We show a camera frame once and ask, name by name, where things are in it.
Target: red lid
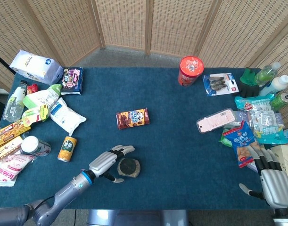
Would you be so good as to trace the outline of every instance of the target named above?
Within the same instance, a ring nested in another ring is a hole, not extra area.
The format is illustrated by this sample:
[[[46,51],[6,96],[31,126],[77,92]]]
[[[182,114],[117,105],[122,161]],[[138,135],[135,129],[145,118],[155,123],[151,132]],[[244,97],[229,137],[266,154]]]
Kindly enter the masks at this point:
[[[196,56],[186,56],[181,59],[180,71],[188,76],[199,76],[204,71],[204,63]]]

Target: green can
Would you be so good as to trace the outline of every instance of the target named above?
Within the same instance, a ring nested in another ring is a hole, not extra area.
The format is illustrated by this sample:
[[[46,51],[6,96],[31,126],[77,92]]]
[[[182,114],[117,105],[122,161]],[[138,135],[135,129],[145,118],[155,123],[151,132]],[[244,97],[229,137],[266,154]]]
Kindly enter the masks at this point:
[[[288,105],[288,93],[280,93],[271,101],[271,106],[275,111],[286,105]]]

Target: white tissue box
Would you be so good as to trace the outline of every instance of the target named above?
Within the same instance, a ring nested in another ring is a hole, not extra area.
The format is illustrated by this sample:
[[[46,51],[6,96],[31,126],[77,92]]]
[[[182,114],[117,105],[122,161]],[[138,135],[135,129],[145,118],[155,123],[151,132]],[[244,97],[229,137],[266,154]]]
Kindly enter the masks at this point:
[[[277,156],[281,168],[286,172],[288,177],[288,145],[275,146],[271,150]]]
[[[55,60],[23,50],[16,55],[10,68],[26,78],[48,85],[57,83],[63,74],[63,67]]]

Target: white cap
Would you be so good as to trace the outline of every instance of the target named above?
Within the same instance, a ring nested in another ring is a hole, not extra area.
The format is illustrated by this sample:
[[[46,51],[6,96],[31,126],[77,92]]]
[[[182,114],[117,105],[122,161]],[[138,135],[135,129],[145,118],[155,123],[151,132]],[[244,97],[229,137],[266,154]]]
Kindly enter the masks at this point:
[[[38,148],[39,140],[37,137],[29,136],[22,141],[21,149],[24,152],[32,153]]]
[[[288,75],[282,75],[279,79],[278,79],[279,83],[282,85],[286,85],[288,84]]]
[[[281,67],[281,64],[279,62],[275,62],[272,64],[272,69],[273,70],[278,70]]]

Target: woven wicker panel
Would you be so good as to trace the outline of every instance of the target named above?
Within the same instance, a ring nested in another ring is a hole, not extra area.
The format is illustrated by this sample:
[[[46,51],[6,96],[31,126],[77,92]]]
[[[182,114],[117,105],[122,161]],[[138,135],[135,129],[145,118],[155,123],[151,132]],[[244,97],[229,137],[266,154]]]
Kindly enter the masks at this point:
[[[13,83],[14,75],[0,63],[0,86],[9,91]]]
[[[65,65],[99,45],[91,5],[84,0],[28,0]]]
[[[15,1],[0,0],[0,57],[11,64],[20,49],[50,57]]]
[[[199,57],[207,67],[242,67],[288,15],[288,0],[223,0]]]
[[[192,55],[212,0],[154,0],[151,52]]]
[[[145,0],[96,0],[106,45],[145,48]]]
[[[282,67],[279,69],[279,76],[288,75],[288,34],[276,45],[276,47],[259,63],[258,67],[263,68],[265,65],[273,62],[280,62]],[[281,109],[284,124],[288,127],[288,106]]]

